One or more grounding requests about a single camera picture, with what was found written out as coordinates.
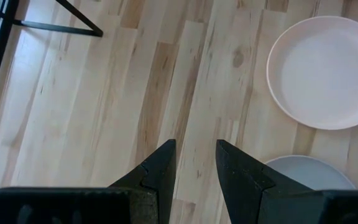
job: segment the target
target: black metal frame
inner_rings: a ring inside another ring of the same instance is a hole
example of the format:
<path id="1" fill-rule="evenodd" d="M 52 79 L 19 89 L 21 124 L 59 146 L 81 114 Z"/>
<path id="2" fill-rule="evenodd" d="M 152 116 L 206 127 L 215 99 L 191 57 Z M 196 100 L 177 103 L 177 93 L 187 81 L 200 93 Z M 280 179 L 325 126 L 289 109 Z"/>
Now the black metal frame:
<path id="1" fill-rule="evenodd" d="M 91 22 L 84 14 L 82 14 L 79 10 L 77 10 L 72 4 L 70 4 L 67 0 L 56 0 L 56 2 L 58 2 L 65 9 L 71 12 L 80 21 L 85 23 L 89 28 L 91 28 L 91 30 L 44 24 L 40 22 L 20 21 L 15 19 L 17 7 L 19 5 L 19 0 L 6 0 L 6 2 L 7 2 L 6 6 L 4 1 L 0 9 L 0 66 L 6 49 L 9 34 L 11 33 L 11 29 L 13 25 L 57 31 L 57 32 L 67 32 L 71 34 L 90 35 L 95 37 L 103 36 L 103 31 L 97 25 Z"/>

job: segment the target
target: wooden floor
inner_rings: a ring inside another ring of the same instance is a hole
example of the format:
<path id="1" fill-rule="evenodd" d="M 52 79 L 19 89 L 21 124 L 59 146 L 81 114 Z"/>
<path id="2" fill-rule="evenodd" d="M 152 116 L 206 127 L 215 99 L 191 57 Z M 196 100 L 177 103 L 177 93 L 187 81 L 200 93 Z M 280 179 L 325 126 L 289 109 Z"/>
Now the wooden floor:
<path id="1" fill-rule="evenodd" d="M 311 155 L 358 187 L 358 127 L 322 131 L 267 89 L 271 46 L 313 16 L 358 21 L 358 0 L 71 0 L 103 38 L 14 28 L 0 72 L 0 187 L 114 182 L 178 142 L 172 223 L 229 223 L 214 162 L 223 138 L 267 161 Z M 18 19 L 85 27 L 53 0 Z"/>

